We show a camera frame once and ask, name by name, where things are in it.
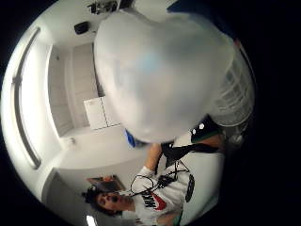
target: blue object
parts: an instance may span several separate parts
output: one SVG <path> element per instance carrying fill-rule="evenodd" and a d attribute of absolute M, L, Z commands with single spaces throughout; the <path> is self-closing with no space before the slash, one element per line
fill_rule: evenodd
<path fill-rule="evenodd" d="M 127 130 L 125 130 L 125 134 L 126 134 L 126 137 L 127 137 L 127 139 L 128 139 L 128 142 L 131 144 L 131 146 L 132 146 L 133 148 L 134 148 L 134 147 L 141 147 L 141 146 L 143 146 L 144 144 L 146 144 L 146 143 L 144 143 L 144 142 L 142 142 L 142 141 L 136 139 L 135 137 L 133 137 L 133 135 L 131 135 L 131 133 L 130 133 L 129 131 L 127 131 Z"/>

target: red logo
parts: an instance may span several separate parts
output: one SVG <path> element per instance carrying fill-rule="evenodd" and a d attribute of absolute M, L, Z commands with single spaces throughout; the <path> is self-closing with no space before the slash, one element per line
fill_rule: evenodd
<path fill-rule="evenodd" d="M 164 202 L 164 200 L 162 200 L 159 196 L 157 196 L 156 194 L 151 192 L 152 197 L 157 200 L 158 202 L 158 206 L 157 208 L 154 208 L 155 210 L 164 210 L 166 208 L 166 202 Z"/>

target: dark hair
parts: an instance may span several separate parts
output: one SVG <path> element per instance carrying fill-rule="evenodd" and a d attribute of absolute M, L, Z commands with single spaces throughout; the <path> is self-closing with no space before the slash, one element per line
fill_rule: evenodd
<path fill-rule="evenodd" d="M 122 211 L 117 211 L 116 213 L 113 213 L 113 211 L 104 209 L 99 204 L 97 204 L 96 197 L 101 193 L 104 192 L 98 189 L 96 186 L 91 186 L 87 189 L 87 192 L 82 193 L 82 196 L 85 198 L 86 203 L 89 203 L 93 209 L 102 212 L 103 214 L 106 214 L 110 217 L 121 215 Z"/>

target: black strap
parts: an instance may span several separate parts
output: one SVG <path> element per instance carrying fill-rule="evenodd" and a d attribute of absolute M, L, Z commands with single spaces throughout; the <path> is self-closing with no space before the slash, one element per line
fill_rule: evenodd
<path fill-rule="evenodd" d="M 194 153 L 216 153 L 218 148 L 211 147 L 207 144 L 197 143 L 182 147 L 169 147 L 169 144 L 161 145 L 162 152 L 166 158 L 179 160 L 190 152 Z"/>

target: cabinet door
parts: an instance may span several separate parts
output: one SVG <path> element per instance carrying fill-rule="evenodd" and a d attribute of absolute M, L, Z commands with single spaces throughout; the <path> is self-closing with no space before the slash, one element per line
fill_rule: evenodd
<path fill-rule="evenodd" d="M 107 127 L 101 98 L 86 100 L 84 101 L 84 105 L 91 129 Z"/>
<path fill-rule="evenodd" d="M 111 103 L 109 102 L 107 97 L 105 97 L 105 96 L 102 97 L 102 101 L 103 101 L 103 109 L 104 109 L 104 114 L 106 117 L 107 125 L 111 126 L 111 125 L 120 124 L 119 118 L 115 112 L 115 109 L 111 105 Z"/>

